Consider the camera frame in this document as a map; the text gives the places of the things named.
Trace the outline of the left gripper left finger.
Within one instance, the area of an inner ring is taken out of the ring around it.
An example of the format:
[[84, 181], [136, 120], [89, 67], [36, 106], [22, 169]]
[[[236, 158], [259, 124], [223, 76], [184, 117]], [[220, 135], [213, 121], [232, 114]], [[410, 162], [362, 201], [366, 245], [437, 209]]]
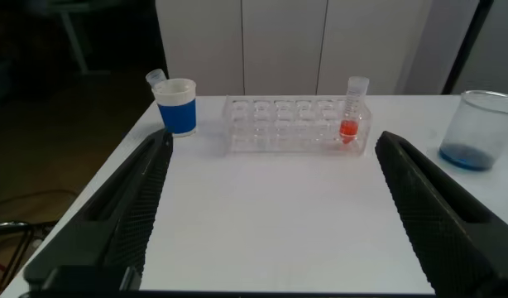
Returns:
[[173, 151], [153, 132], [26, 266], [30, 291], [136, 291]]

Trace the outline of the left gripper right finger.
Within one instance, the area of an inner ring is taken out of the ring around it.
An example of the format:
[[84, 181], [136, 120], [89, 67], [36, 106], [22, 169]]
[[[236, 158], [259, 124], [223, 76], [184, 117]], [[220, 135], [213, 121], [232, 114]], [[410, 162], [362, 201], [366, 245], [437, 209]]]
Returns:
[[384, 131], [375, 153], [435, 294], [508, 297], [508, 224], [403, 137]]

